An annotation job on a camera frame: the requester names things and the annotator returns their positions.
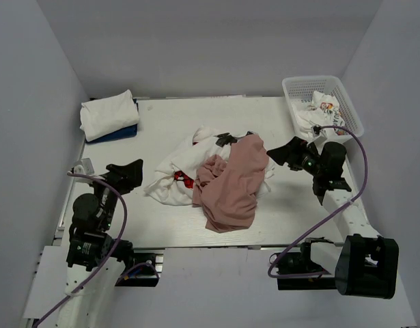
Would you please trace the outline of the white red-print t-shirt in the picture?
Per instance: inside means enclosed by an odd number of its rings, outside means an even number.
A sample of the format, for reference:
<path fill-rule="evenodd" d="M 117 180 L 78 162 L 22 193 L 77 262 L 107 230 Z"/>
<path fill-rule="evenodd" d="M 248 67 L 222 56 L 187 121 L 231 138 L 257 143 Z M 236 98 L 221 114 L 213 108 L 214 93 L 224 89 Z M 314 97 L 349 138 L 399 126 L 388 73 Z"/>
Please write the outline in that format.
<path fill-rule="evenodd" d="M 180 144 L 154 172 L 155 180 L 145 187 L 145 193 L 158 202 L 172 206 L 193 205 L 193 185 L 197 170 L 211 157 L 219 155 L 228 160 L 231 145 L 219 147 L 216 138 L 209 137 L 196 145 L 192 145 L 192 136 Z M 267 180 L 273 176 L 274 161 L 269 158 L 265 179 L 257 193 L 257 197 L 270 192 Z"/>

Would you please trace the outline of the pink t-shirt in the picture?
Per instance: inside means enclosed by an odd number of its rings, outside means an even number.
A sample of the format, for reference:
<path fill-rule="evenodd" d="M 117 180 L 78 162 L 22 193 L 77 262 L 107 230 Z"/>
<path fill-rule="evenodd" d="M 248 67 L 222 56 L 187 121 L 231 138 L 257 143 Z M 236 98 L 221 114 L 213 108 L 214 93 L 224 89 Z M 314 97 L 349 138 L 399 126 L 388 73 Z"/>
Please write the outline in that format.
<path fill-rule="evenodd" d="M 197 170 L 192 204 L 202 209 L 206 229 L 224 233 L 250 228 L 268 163 L 263 140 L 251 134 L 232 144 L 228 160 L 216 154 Z"/>

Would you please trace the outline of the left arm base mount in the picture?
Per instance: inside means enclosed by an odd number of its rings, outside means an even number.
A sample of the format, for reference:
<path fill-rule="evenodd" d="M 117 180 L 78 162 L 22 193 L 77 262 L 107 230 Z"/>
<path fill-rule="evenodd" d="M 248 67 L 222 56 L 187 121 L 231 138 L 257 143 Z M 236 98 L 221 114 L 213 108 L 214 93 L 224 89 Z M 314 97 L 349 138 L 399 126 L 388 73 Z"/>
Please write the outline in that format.
<path fill-rule="evenodd" d="M 134 248 L 131 259 L 126 263 L 124 272 L 117 279 L 118 287 L 157 286 L 163 270 L 163 249 Z"/>

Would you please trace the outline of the white black-print t-shirt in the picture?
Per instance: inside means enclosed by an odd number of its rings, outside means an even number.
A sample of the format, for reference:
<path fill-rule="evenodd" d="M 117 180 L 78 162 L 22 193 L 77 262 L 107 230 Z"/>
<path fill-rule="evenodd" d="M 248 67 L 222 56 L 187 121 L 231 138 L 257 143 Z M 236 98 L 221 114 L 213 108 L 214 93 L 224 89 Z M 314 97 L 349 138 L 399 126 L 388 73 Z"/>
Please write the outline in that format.
<path fill-rule="evenodd" d="M 194 146 L 209 137 L 215 137 L 216 145 L 219 147 L 223 147 L 226 145 L 237 143 L 242 138 L 254 134 L 255 132 L 253 131 L 247 131 L 247 133 L 243 136 L 233 136 L 231 133 L 220 133 L 217 129 L 210 128 L 207 126 L 200 126 L 192 137 L 192 145 Z"/>

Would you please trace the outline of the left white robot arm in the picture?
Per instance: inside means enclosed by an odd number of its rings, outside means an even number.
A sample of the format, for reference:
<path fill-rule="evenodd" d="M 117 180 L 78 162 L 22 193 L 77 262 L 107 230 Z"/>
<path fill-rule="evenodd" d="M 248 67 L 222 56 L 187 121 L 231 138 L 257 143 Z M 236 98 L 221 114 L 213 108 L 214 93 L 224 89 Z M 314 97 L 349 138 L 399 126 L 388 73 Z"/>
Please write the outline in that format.
<path fill-rule="evenodd" d="M 147 271 L 158 276 L 154 261 L 138 259 L 130 241 L 108 233 L 115 208 L 124 196 L 141 186 L 143 160 L 109 164 L 96 175 L 89 159 L 80 160 L 68 175 L 93 190 L 72 205 L 66 289 L 56 327 L 101 327 L 117 283 Z"/>

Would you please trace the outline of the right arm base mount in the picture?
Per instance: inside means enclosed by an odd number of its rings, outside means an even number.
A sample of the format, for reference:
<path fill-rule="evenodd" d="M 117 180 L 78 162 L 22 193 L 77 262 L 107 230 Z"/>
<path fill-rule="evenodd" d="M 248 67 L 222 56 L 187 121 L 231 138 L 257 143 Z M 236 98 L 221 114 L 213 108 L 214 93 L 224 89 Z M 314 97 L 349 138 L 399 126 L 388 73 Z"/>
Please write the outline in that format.
<path fill-rule="evenodd" d="M 277 279 L 279 291 L 336 290 L 335 278 L 318 264 L 308 260 L 300 251 L 289 252 L 275 266 L 276 275 L 288 275 Z"/>

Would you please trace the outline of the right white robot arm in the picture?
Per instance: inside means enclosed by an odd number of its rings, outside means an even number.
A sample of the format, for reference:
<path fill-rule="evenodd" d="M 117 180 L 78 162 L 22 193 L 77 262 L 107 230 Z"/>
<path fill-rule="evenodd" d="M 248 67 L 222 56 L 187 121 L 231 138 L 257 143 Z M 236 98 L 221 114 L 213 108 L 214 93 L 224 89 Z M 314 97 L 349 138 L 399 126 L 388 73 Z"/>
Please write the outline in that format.
<path fill-rule="evenodd" d="M 276 255 L 279 290 L 337 290 L 345 296 L 392 299 L 395 294 L 399 247 L 380 235 L 355 204 L 343 177 L 346 148 L 328 141 L 322 149 L 299 137 L 267 152 L 278 165 L 305 171 L 313 178 L 313 194 L 331 215 L 343 245 L 325 237 L 303 237 L 298 251 L 287 248 Z"/>

